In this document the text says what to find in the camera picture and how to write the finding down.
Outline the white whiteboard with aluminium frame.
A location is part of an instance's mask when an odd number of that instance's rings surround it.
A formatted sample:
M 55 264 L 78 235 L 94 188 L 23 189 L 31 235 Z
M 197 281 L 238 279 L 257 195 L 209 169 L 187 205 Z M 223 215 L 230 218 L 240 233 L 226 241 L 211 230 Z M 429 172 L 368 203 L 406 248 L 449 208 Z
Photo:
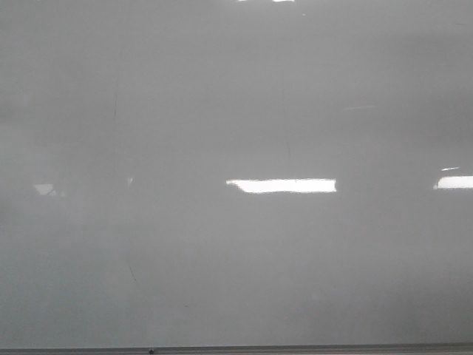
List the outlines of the white whiteboard with aluminium frame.
M 472 340 L 470 1 L 3 1 L 1 346 Z

